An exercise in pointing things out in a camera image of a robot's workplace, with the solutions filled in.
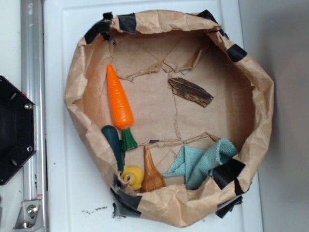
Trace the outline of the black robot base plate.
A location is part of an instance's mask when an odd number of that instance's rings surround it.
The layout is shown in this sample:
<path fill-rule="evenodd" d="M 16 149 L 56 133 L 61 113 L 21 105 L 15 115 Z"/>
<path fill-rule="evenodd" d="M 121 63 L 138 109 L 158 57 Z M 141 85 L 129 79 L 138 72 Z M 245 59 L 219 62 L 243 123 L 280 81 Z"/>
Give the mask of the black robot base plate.
<path fill-rule="evenodd" d="M 35 153 L 35 104 L 0 77 L 0 184 L 6 185 Z"/>

